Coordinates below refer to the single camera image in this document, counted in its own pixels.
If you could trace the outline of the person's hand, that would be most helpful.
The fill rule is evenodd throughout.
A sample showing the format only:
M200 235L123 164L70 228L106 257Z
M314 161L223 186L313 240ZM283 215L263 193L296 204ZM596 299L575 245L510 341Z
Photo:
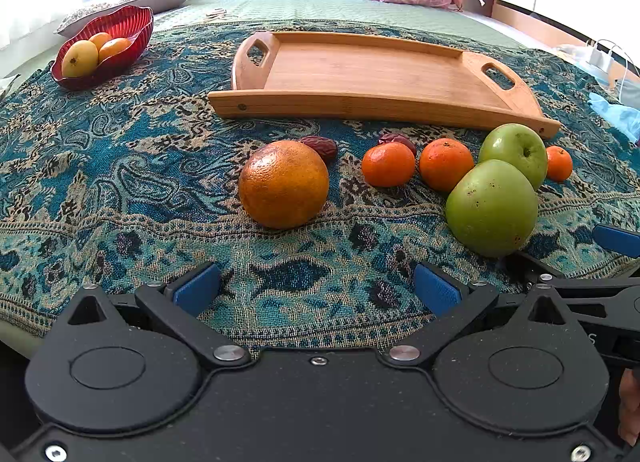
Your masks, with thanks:
M633 370L624 371L618 394L620 395L618 434L626 444L633 447L640 433L640 387Z

